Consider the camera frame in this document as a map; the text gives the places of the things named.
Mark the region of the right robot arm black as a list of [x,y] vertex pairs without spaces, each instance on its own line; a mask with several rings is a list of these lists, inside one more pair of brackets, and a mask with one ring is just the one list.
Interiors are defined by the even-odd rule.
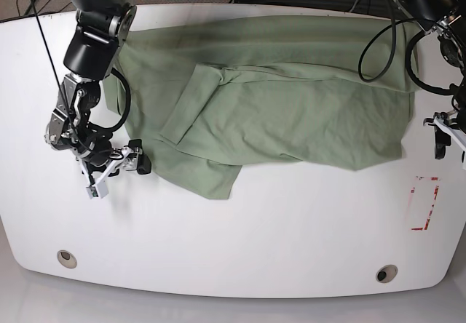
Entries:
[[[58,101],[45,135],[55,150],[70,150],[95,190],[104,178],[121,170],[147,175],[151,162],[143,152],[140,139],[130,140],[123,148],[113,148],[113,134],[130,114],[130,86],[115,69],[117,56],[134,20],[134,0],[71,0],[76,7],[76,30],[63,64],[68,69],[59,85]],[[113,76],[124,90],[124,108],[112,127],[90,121],[91,110],[101,97],[100,82]]]

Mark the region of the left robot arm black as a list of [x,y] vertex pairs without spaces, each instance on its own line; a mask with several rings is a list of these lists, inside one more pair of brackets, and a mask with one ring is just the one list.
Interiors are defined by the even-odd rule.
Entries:
[[424,83],[412,67],[415,46],[430,33],[437,34],[443,59],[465,75],[465,0],[393,0],[407,17],[406,22],[416,23],[418,32],[408,42],[405,69],[418,88],[434,95],[451,98],[450,112],[436,112],[423,121],[431,126],[435,135],[435,158],[445,157],[446,148],[456,143],[462,150],[462,167],[465,167],[465,80],[447,88]]

